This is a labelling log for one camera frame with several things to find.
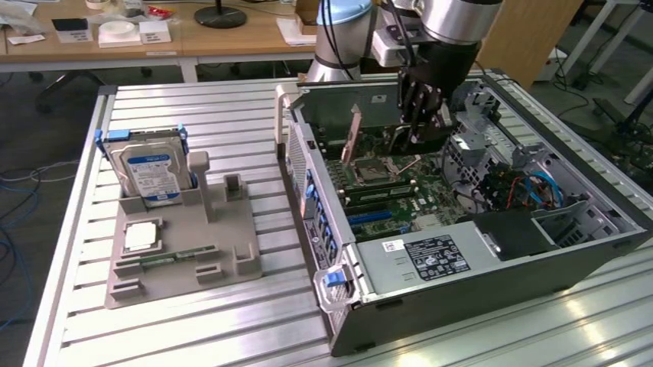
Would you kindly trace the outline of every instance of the white paper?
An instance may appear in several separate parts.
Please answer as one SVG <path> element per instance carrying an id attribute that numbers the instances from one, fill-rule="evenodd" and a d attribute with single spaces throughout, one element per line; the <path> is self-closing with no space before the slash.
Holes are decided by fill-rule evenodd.
<path id="1" fill-rule="evenodd" d="M 382 242 L 386 252 L 399 251 L 404 249 L 404 240 L 395 239 L 394 241 Z"/>
<path id="2" fill-rule="evenodd" d="M 29 2 L 12 2 L 12 3 L 20 6 L 26 11 L 26 13 L 29 13 L 29 15 L 33 15 L 33 11 L 37 9 L 36 4 L 32 4 Z M 0 24 L 9 24 L 1 15 L 0 15 Z"/>
<path id="3" fill-rule="evenodd" d="M 300 33 L 295 19 L 276 18 L 276 26 L 289 46 L 311 46 L 318 41 L 318 36 L 305 36 Z"/>
<path id="4" fill-rule="evenodd" d="M 30 44 L 32 42 L 42 41 L 45 37 L 37 34 L 36 36 L 8 37 L 6 39 L 9 40 L 10 44 Z"/>

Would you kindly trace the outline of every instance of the power supply label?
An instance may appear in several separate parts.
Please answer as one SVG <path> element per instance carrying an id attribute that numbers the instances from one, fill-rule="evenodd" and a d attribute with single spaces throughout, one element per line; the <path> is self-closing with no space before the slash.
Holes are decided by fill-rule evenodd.
<path id="1" fill-rule="evenodd" d="M 432 281 L 470 270 L 460 250 L 448 235 L 404 243 L 404 247 L 423 281 Z"/>

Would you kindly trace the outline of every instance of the hard drive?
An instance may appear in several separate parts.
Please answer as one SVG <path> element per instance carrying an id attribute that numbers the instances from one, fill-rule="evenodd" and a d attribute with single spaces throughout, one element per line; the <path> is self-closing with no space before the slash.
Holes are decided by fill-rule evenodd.
<path id="1" fill-rule="evenodd" d="M 149 208 L 179 202 L 181 190 L 193 187 L 185 154 L 185 129 L 108 131 L 96 145 L 111 162 L 125 197 L 140 196 Z"/>

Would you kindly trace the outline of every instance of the white tape roll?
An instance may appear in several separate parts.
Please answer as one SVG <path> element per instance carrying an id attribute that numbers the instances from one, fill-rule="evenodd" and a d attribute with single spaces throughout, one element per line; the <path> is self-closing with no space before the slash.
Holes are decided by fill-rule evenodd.
<path id="1" fill-rule="evenodd" d="M 85 0 L 85 7 L 92 10 L 101 10 L 109 2 L 111 0 Z"/>

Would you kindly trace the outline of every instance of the blue network cable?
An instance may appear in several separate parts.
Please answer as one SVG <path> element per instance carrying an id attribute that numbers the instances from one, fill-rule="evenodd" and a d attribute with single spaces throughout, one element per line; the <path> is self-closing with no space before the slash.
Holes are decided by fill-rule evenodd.
<path id="1" fill-rule="evenodd" d="M 4 185 L 0 185 L 0 189 L 14 192 L 14 193 L 28 193 L 29 196 L 33 197 L 32 201 L 32 206 L 29 209 L 24 212 L 22 215 L 20 215 L 17 218 L 14 218 L 12 221 L 5 223 L 4 225 L 0 225 L 0 233 L 6 237 L 6 240 L 0 240 L 0 246 L 4 247 L 6 250 L 5 254 L 0 258 L 0 261 L 4 260 L 4 258 L 12 254 L 14 262 L 18 263 L 20 270 L 22 272 L 24 279 L 28 283 L 28 299 L 25 300 L 25 304 L 22 308 L 20 309 L 18 313 L 5 321 L 2 325 L 0 325 L 0 332 L 13 323 L 28 311 L 29 308 L 32 307 L 32 302 L 33 302 L 33 289 L 32 289 L 32 275 L 29 274 L 28 271 L 28 266 L 24 261 L 22 253 L 20 250 L 16 248 L 13 243 L 10 242 L 9 234 L 6 233 L 6 229 L 17 225 L 21 221 L 24 221 L 33 213 L 33 210 L 38 206 L 38 194 L 34 190 L 25 190 L 25 189 L 16 189 L 13 187 L 6 187 Z M 10 266 L 9 273 L 6 274 L 6 277 L 10 275 L 10 272 L 13 271 L 13 265 Z"/>
<path id="2" fill-rule="evenodd" d="M 29 207 L 29 209 L 26 210 L 26 212 L 18 218 L 16 218 L 10 222 L 2 224 L 2 227 L 6 229 L 6 228 L 13 227 L 16 224 L 18 224 L 18 222 L 21 222 L 22 220 L 25 220 L 32 215 L 33 210 L 38 206 L 38 194 L 37 194 L 37 192 L 34 190 L 16 189 L 13 187 L 8 187 L 8 186 L 4 186 L 4 185 L 0 185 L 0 189 L 6 190 L 6 191 L 13 191 L 14 193 L 28 193 L 29 196 L 33 196 L 32 206 Z"/>
<path id="3" fill-rule="evenodd" d="M 5 248 L 8 248 L 8 251 L 13 252 L 14 259 L 18 262 L 20 270 L 22 271 L 24 278 L 28 282 L 28 299 L 26 299 L 25 304 L 22 306 L 22 309 L 18 311 L 18 313 L 9 320 L 6 320 L 2 325 L 0 325 L 0 332 L 1 332 L 4 330 L 4 328 L 8 327 L 10 325 L 10 323 L 13 323 L 13 321 L 16 321 L 25 314 L 25 312 L 29 311 L 29 307 L 32 306 L 32 301 L 33 301 L 33 293 L 32 293 L 32 275 L 29 274 L 28 266 L 24 263 L 22 253 L 13 246 L 13 244 L 8 241 L 0 241 L 0 245 L 2 245 Z"/>

